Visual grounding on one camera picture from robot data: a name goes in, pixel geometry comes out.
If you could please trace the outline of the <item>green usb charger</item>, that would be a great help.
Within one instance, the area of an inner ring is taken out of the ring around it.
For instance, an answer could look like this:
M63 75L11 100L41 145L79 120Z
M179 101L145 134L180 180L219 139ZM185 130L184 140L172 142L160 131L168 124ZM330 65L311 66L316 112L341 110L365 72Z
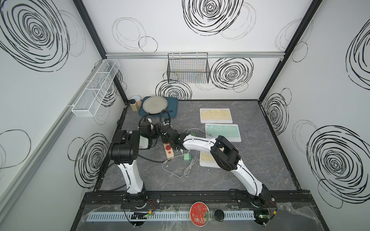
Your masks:
M191 153L184 154L184 161L190 161L191 159L192 159L192 154Z

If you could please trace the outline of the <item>yellow wireless keyboard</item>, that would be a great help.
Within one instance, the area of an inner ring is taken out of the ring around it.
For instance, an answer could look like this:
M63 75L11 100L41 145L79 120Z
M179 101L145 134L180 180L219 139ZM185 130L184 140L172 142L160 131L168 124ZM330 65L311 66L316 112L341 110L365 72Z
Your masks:
M220 124L232 124L232 116L229 108L201 108L200 122L201 123L220 123Z
M213 156L207 152L200 152L199 165L202 167L220 168Z

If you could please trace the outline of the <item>green wireless keyboard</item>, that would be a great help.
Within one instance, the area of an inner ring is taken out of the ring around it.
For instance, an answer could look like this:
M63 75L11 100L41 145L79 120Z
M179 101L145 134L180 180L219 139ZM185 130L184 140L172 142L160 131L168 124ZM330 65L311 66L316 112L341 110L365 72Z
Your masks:
M230 142L241 142L239 126L236 124L205 124L206 138L224 136Z

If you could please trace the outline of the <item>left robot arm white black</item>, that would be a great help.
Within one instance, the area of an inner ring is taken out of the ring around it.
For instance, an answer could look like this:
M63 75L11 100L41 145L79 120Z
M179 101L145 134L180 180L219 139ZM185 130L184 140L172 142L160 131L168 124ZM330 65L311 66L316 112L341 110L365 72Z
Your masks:
M108 149L108 157L120 169L125 183L125 200L147 199L146 189L140 177L137 158L139 150L150 149L155 126L148 114L144 115L138 123L138 129L133 131L118 130L115 132Z

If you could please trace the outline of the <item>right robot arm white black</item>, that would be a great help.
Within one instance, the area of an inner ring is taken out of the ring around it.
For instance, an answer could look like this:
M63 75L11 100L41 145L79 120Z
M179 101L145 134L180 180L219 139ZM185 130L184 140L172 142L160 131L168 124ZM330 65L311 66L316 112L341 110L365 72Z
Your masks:
M244 164L239 150L224 136L215 139L196 137L187 133L178 133L172 127L170 113L162 110L160 121L155 128L157 133L176 151L195 150L212 155L218 166L233 173L246 188L248 194L261 204L272 201L273 193L261 183Z

